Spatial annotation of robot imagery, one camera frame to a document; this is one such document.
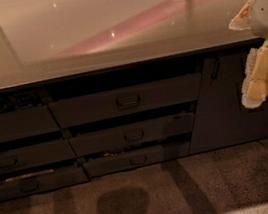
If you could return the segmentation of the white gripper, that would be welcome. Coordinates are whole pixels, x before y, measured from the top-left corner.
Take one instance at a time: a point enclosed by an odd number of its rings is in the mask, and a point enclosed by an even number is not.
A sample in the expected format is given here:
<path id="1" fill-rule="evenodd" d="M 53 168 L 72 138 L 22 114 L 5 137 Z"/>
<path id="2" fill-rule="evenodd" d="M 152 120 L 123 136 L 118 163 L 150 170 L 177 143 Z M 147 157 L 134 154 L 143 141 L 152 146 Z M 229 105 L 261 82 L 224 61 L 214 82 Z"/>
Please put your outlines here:
<path id="1" fill-rule="evenodd" d="M 250 29 L 255 36 L 266 39 L 260 48 L 251 48 L 247 55 L 242 85 L 242 105 L 258 108 L 268 96 L 268 0 L 247 1 L 229 23 L 229 29 Z"/>

